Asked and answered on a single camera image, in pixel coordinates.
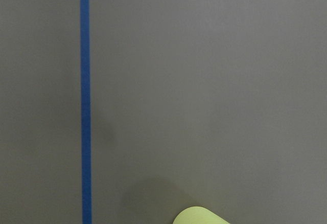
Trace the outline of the yellow plastic cup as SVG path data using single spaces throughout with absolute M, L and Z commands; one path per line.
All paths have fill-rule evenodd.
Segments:
M 194 206 L 181 211 L 173 220 L 173 224 L 229 224 L 229 222 L 204 207 Z

